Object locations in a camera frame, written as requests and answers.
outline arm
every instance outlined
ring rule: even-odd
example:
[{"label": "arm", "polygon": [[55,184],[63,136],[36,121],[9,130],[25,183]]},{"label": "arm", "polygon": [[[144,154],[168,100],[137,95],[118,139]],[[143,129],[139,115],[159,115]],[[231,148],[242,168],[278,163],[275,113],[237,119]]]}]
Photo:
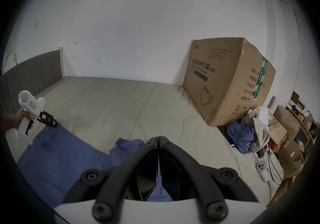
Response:
[{"label": "arm", "polygon": [[18,129],[18,126],[19,126],[22,118],[24,118],[24,117],[26,117],[29,120],[32,120],[29,113],[24,110],[19,110],[17,113],[15,113],[13,115],[1,116],[3,130],[7,131],[7,130],[10,130],[11,128]]}]

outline mattress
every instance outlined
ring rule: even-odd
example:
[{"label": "mattress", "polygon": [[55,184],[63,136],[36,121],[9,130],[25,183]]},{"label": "mattress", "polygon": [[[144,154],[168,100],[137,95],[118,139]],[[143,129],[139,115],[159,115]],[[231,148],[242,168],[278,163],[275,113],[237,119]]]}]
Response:
[{"label": "mattress", "polygon": [[[200,164],[214,168],[230,167],[248,184],[259,202],[267,205],[281,180],[274,167],[269,182],[256,170],[258,157],[243,155],[231,148],[217,127],[203,120],[182,86],[131,80],[63,77],[40,92],[45,98],[44,110],[72,134],[95,149],[109,154],[119,137],[126,140],[166,136]],[[44,124],[35,121],[29,135],[34,138]],[[12,155],[17,162],[27,147],[14,130],[6,134]],[[283,170],[275,155],[276,170]]]}]

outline clothing pile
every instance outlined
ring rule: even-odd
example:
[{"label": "clothing pile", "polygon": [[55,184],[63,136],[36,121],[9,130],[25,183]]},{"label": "clothing pile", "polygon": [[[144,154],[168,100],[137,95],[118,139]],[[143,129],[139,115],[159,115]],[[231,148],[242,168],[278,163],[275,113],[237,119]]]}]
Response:
[{"label": "clothing pile", "polygon": [[268,110],[265,107],[249,110],[240,123],[229,123],[226,131],[242,154],[257,152],[267,145],[270,138]]}]

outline gray upholstered headboard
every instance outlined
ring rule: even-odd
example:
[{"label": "gray upholstered headboard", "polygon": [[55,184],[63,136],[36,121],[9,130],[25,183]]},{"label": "gray upholstered headboard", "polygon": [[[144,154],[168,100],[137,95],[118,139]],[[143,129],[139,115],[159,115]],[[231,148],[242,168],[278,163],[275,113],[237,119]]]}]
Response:
[{"label": "gray upholstered headboard", "polygon": [[14,66],[0,77],[1,114],[14,114],[20,109],[20,91],[28,90],[36,95],[63,76],[62,48]]}]

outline blue blanket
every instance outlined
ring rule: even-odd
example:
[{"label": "blue blanket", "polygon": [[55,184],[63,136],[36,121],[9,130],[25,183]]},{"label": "blue blanket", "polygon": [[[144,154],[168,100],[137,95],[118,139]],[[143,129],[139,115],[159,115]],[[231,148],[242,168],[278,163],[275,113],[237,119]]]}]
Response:
[{"label": "blue blanket", "polygon": [[[18,161],[18,167],[35,192],[52,208],[58,206],[67,191],[87,169],[108,169],[119,165],[138,147],[142,140],[119,138],[110,155],[102,153],[71,134],[61,124],[46,126],[29,145]],[[150,200],[171,201],[158,185]]]},{"label": "blue blanket", "polygon": [[226,132],[242,154],[250,153],[250,144],[257,140],[254,126],[243,126],[235,121],[226,126]]}]

